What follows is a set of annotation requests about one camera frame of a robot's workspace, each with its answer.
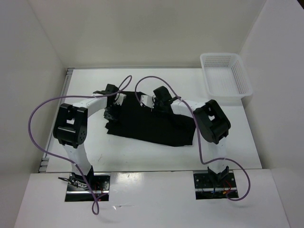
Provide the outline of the black shorts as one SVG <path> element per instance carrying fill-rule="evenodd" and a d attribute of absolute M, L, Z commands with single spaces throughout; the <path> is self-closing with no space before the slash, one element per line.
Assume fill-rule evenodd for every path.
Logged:
<path fill-rule="evenodd" d="M 191 117 L 153 112 L 140 106 L 135 92 L 124 94 L 126 98 L 119 106 L 117 119 L 109 120 L 105 125 L 108 134 L 171 147 L 193 144 L 196 127 Z"/>

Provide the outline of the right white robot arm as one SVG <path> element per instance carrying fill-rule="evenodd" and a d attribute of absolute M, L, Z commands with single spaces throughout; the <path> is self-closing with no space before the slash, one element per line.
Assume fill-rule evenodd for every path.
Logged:
<path fill-rule="evenodd" d="M 169 90 L 161 86 L 154 91 L 152 109 L 165 111 L 175 115 L 183 115 L 193 119 L 198 130 L 198 140 L 208 143 L 212 159 L 205 162 L 208 167 L 208 180 L 214 187 L 220 186 L 228 175 L 229 167 L 224 165 L 226 159 L 226 140 L 231 123 L 215 100 L 194 102 L 172 97 Z"/>

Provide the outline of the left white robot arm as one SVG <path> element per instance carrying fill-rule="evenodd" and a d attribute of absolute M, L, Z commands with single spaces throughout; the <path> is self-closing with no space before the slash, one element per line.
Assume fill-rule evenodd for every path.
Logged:
<path fill-rule="evenodd" d="M 72 177 L 69 182 L 78 183 L 85 190 L 95 184 L 94 169 L 89 162 L 84 146 L 87 137 L 88 118 L 100 110 L 104 110 L 104 118 L 116 121 L 121 106 L 126 98 L 118 93 L 119 88 L 108 84 L 105 90 L 95 91 L 92 98 L 78 103 L 63 103 L 59 107 L 53 136 L 67 152 L 72 164 Z"/>

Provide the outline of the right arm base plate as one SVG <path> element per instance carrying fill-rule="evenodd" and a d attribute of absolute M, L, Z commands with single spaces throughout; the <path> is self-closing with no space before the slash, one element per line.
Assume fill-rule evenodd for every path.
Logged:
<path fill-rule="evenodd" d="M 213 187 L 207 171 L 193 173 L 196 200 L 225 199 L 226 194 L 238 199 L 238 190 L 233 172 L 229 172 L 219 185 Z"/>

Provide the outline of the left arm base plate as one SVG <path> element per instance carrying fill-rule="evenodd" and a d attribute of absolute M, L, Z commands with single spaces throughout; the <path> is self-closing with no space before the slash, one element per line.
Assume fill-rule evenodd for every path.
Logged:
<path fill-rule="evenodd" d="M 109 173 L 94 173 L 94 177 L 90 181 L 91 188 L 98 201 L 109 200 L 110 190 Z M 89 191 L 87 184 L 82 181 L 67 181 L 65 202 L 93 202 L 94 198 Z"/>

